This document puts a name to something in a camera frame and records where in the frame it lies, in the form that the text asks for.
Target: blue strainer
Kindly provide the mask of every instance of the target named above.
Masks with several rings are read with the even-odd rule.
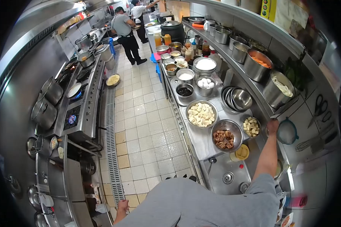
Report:
[[[294,143],[296,139],[299,139],[296,126],[288,119],[288,117],[279,124],[277,139],[279,142],[288,145]]]

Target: gas stove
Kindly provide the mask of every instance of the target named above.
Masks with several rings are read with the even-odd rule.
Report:
[[[70,77],[59,104],[56,122],[44,135],[68,135],[74,142],[91,141],[96,137],[97,106],[105,65],[100,54],[95,57],[91,66],[83,68],[79,65],[79,70]],[[88,85],[82,87],[75,98],[67,98],[69,88],[78,82]]]

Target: shredded carrot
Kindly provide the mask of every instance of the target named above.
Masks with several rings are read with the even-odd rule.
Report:
[[[268,65],[267,63],[265,63],[264,61],[261,61],[260,59],[258,59],[258,58],[256,58],[256,57],[251,57],[251,58],[254,59],[254,61],[258,62],[260,65],[262,65],[262,66],[264,66],[264,67],[266,67],[266,68],[268,68],[268,69],[271,68],[270,65]]]

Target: dark sauce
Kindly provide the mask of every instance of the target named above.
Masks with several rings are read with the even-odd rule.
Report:
[[[177,90],[177,93],[180,96],[187,97],[187,96],[190,96],[192,94],[192,91],[189,88],[180,88]]]

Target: tiled floor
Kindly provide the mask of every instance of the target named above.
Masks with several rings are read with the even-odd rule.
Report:
[[[142,44],[138,38],[137,41],[140,57],[148,61],[132,66],[121,47],[117,66],[121,82],[115,93],[116,151],[130,211],[167,177],[194,175],[174,112],[165,99],[163,86],[155,72],[156,65],[149,59],[150,46]],[[107,183],[106,199],[115,218],[107,165],[101,170],[103,181]]]

